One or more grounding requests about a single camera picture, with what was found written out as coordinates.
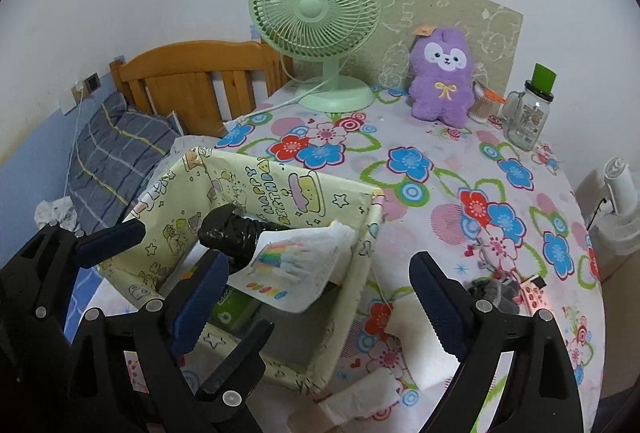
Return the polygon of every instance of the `screw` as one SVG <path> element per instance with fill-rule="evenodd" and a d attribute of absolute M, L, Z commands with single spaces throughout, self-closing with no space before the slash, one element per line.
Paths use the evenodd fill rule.
<path fill-rule="evenodd" d="M 542 319 L 543 321 L 553 321 L 554 320 L 554 315 L 548 311 L 546 308 L 542 308 L 539 310 L 538 315 L 540 316 L 540 319 Z"/>
<path fill-rule="evenodd" d="M 90 308 L 87 312 L 84 313 L 84 319 L 87 321 L 93 321 L 98 318 L 100 312 L 98 312 L 97 308 Z"/>
<path fill-rule="evenodd" d="M 235 408 L 242 404 L 242 396 L 230 389 L 222 394 L 222 402 L 224 402 L 227 406 Z"/>
<path fill-rule="evenodd" d="M 491 312 L 491 310 L 494 309 L 494 306 L 486 299 L 479 299 L 476 301 L 476 308 L 481 312 L 487 313 Z"/>
<path fill-rule="evenodd" d="M 161 299 L 151 299 L 145 305 L 145 308 L 149 312 L 158 312 L 162 308 L 162 300 Z"/>

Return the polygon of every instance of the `fan stand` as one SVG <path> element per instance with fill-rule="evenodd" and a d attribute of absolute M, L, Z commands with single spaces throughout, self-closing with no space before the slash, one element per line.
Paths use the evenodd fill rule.
<path fill-rule="evenodd" d="M 328 82 L 316 93 L 300 99 L 305 108 L 324 113 L 348 113 L 367 108 L 374 101 L 369 85 L 360 79 L 338 74 L 338 60 L 329 58 L 323 61 L 322 77 L 314 77 L 298 87 L 298 95 L 308 92 L 321 81 Z"/>

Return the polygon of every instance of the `wooden bed headboard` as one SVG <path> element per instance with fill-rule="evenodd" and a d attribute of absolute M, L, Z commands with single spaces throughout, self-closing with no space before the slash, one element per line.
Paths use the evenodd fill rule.
<path fill-rule="evenodd" d="M 292 74 L 291 58 L 283 59 Z M 188 133 L 222 137 L 226 132 L 211 73 L 222 73 L 232 118 L 254 111 L 249 72 L 261 70 L 271 96 L 289 80 L 280 54 L 265 42 L 188 41 L 154 48 L 124 64 L 113 61 L 116 88 L 143 113 L 175 111 Z"/>

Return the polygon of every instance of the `floral tablecloth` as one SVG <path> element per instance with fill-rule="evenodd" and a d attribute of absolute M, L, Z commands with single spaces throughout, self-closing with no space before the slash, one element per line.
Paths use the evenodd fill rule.
<path fill-rule="evenodd" d="M 385 334 L 390 306 L 412 290 L 408 263 L 417 251 L 429 251 L 448 277 L 462 283 L 489 275 L 472 247 L 480 239 L 495 245 L 495 261 L 503 269 L 521 279 L 535 274 L 545 279 L 588 431 L 600 398 L 604 308 L 590 239 L 552 150 L 544 143 L 533 152 L 514 148 L 493 117 L 484 125 L 468 120 L 460 130 L 420 121 L 411 116 L 404 90 L 372 90 L 376 101 L 361 112 L 317 113 L 293 104 L 250 117 L 217 145 L 297 162 L 385 191 L 385 223 L 374 267 L 329 391 L 349 386 L 380 366 L 391 369 L 402 391 L 395 405 L 352 421 L 344 430 L 419 431 L 447 381 L 426 391 L 413 384 L 399 341 Z M 284 88 L 269 103 L 293 95 Z M 383 302 L 383 295 L 391 305 Z M 503 355 L 475 431 L 488 428 L 509 363 L 510 356 Z M 273 426 L 269 431 L 280 431 Z"/>

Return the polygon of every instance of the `green desk fan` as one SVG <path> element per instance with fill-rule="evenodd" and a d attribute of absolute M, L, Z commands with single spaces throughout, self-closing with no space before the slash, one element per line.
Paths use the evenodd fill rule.
<path fill-rule="evenodd" d="M 366 83 L 339 74 L 338 60 L 375 32 L 380 0 L 249 0 L 249 10 L 263 39 L 281 54 L 322 63 L 322 77 L 305 81 L 298 89 L 302 106 L 345 113 L 373 102 Z"/>

